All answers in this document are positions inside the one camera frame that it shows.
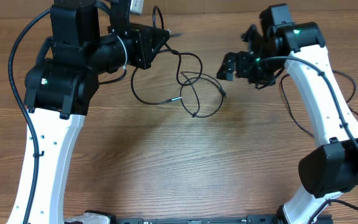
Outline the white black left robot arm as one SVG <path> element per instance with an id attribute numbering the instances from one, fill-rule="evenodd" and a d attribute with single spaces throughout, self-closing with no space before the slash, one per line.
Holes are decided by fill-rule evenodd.
<path id="1" fill-rule="evenodd" d="M 163 27 L 135 24 L 142 1 L 55 1 L 46 10 L 52 35 L 17 97 L 27 143 L 9 223 L 63 223 L 71 156 L 99 75 L 133 66 L 146 70 L 170 37 Z"/>

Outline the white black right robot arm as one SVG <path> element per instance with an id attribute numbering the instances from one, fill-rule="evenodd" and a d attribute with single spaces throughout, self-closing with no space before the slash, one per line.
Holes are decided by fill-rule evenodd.
<path id="1" fill-rule="evenodd" d="M 220 80 L 246 78 L 257 88 L 287 72 L 295 82 L 313 127 L 316 148 L 298 164 L 301 185 L 274 215 L 249 215 L 247 223 L 331 223 L 331 203 L 358 186 L 358 120 L 344 99 L 329 62 L 326 41 L 315 22 L 297 24 L 287 4 L 266 8 L 243 33 L 249 47 L 229 52 Z"/>

